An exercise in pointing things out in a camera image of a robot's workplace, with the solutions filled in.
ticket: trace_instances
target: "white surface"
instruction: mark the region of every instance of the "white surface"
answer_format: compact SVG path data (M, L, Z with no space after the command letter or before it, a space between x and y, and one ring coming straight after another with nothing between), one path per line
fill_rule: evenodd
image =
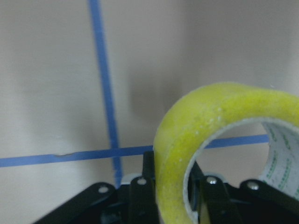
M121 147L151 145L169 107L204 84L299 95L296 0L103 0L102 9ZM87 1L0 2L0 105L0 158L109 148ZM231 151L237 163L224 175L237 181L235 167L251 157ZM225 171L227 158L218 161L213 168ZM0 223L30 223L92 182L113 181L110 162L0 168ZM125 174L141 171L140 156L123 163Z

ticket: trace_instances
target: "yellow tape roll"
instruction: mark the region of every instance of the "yellow tape roll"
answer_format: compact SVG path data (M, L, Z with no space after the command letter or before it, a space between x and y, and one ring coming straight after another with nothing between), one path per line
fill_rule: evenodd
M195 158L226 130L257 121L270 138L269 158L260 179L299 199L299 98L281 91L218 83L181 98L156 133L157 202L166 224L197 223L187 196Z

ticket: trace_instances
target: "screw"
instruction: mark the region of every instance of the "screw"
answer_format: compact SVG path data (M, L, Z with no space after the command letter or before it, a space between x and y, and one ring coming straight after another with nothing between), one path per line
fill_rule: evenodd
M208 176L208 178L206 179L206 181L209 183L209 184L216 184L217 183L217 179L213 176Z
M144 178L140 178L140 179L137 180L137 183L139 185L145 185L146 184L146 180Z
M258 184L253 181L249 181L247 183L247 187L249 187L251 190L258 190L260 188Z
M101 186L101 187L99 188L99 193L101 193L101 194L105 194L105 193L107 193L108 191L109 191L109 188L106 187L106 186Z

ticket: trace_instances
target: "roll of tape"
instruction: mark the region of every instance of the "roll of tape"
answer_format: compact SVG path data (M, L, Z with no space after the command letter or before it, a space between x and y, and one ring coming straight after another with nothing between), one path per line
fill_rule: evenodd
M217 83L182 97L155 140L157 202L166 224L197 223L187 182L196 157L226 130L262 122L270 139L259 179L299 199L299 98L237 83Z

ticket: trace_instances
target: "yellow tape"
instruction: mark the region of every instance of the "yellow tape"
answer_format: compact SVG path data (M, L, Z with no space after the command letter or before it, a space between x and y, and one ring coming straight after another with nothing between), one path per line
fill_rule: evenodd
M186 187L196 156L227 129L257 121L270 138L269 158L260 179L299 198L299 98L281 91L218 83L181 98L156 133L157 202L166 224L197 223ZM291 176L296 177L292 182L288 181Z

